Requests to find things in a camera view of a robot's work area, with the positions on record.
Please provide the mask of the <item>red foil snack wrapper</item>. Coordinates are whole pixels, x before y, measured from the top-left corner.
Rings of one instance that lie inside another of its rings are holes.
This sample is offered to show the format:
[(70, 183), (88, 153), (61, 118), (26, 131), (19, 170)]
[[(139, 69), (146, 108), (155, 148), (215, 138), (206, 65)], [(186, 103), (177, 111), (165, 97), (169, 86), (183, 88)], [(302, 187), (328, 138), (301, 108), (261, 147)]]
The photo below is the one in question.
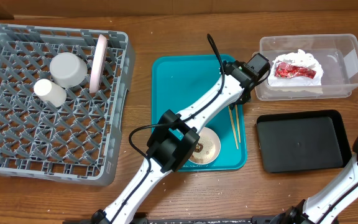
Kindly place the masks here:
[(279, 62), (275, 69), (275, 77), (278, 78), (295, 78), (295, 77), (306, 77), (313, 79), (316, 75), (316, 71), (306, 68), (294, 66), (286, 62)]

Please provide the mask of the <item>large white napkin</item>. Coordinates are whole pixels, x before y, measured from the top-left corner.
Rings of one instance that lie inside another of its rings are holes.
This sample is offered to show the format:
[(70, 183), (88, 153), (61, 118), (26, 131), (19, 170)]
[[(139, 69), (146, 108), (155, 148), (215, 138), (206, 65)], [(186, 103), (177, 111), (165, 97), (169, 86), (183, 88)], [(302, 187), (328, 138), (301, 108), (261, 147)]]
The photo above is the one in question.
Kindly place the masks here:
[[(294, 66), (306, 67), (316, 71), (313, 79), (306, 77), (295, 78), (278, 78), (275, 77), (275, 69), (279, 62), (286, 62)], [(281, 54), (273, 61), (272, 69), (268, 76), (268, 84), (272, 87), (289, 87), (289, 86), (320, 86), (324, 71), (322, 65), (314, 58), (311, 53), (298, 49), (297, 52)]]

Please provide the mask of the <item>pink bowl with leftovers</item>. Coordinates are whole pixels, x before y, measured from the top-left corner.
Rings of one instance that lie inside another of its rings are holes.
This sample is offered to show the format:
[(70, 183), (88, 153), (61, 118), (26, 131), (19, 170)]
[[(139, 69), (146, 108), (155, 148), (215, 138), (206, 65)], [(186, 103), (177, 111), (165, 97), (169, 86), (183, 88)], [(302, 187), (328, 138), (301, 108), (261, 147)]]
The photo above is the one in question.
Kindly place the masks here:
[(199, 133), (198, 143), (203, 145), (200, 153), (193, 152), (189, 161), (198, 164), (210, 164), (217, 159), (221, 150), (221, 142), (218, 135), (210, 128), (204, 127)]

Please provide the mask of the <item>white round plate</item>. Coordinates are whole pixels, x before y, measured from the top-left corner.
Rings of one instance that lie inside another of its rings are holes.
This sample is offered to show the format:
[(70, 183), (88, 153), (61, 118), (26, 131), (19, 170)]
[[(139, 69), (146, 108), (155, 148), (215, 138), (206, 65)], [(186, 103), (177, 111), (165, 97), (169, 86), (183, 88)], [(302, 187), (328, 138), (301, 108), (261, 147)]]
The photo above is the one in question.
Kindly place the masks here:
[(89, 80), (89, 92), (96, 93), (99, 90), (101, 77), (104, 71), (108, 41), (103, 35), (99, 35), (95, 48), (94, 59)]

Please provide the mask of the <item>grey-green bowl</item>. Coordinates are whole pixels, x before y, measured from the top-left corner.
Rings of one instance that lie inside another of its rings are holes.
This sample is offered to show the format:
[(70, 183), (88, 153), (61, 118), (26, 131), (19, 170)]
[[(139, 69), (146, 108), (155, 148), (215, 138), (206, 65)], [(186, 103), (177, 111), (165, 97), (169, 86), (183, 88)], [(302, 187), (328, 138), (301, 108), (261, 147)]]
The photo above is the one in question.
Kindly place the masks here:
[(63, 88), (79, 85), (87, 74), (85, 62), (73, 53), (64, 52), (54, 56), (49, 66), (54, 82)]

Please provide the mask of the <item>white paper cup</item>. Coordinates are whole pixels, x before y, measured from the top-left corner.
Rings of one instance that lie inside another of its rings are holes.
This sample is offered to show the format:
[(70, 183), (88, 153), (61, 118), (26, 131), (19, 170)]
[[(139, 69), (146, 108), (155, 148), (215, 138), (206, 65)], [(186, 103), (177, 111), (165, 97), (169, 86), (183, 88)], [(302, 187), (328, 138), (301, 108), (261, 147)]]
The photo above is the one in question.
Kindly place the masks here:
[(34, 85), (34, 93), (43, 101), (60, 107), (67, 99), (66, 91), (48, 79), (40, 79)]

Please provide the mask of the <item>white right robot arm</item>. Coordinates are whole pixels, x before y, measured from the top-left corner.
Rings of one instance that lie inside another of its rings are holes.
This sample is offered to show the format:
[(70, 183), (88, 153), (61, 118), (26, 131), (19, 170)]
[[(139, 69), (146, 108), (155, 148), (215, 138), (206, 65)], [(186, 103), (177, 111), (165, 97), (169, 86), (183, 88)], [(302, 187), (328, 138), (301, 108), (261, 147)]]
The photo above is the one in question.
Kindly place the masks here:
[(302, 200), (271, 219), (271, 223), (333, 223), (336, 217), (358, 198), (358, 137), (355, 154), (345, 168), (316, 195)]

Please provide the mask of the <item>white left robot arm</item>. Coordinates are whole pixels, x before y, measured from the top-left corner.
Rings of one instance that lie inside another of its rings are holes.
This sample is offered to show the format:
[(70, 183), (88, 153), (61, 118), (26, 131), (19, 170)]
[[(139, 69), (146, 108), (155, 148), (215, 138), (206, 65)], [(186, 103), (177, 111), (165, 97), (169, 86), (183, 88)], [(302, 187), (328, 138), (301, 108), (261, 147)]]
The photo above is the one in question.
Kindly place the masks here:
[(270, 62), (260, 53), (248, 62), (224, 62), (212, 36), (208, 35), (207, 40), (220, 66), (219, 80), (189, 107), (178, 113), (167, 110), (157, 124), (141, 126), (130, 133), (133, 136), (145, 129), (152, 130), (142, 165), (120, 196), (93, 214), (91, 223), (130, 223), (153, 188), (190, 158), (207, 123), (224, 108), (246, 103), (251, 91), (266, 79)]

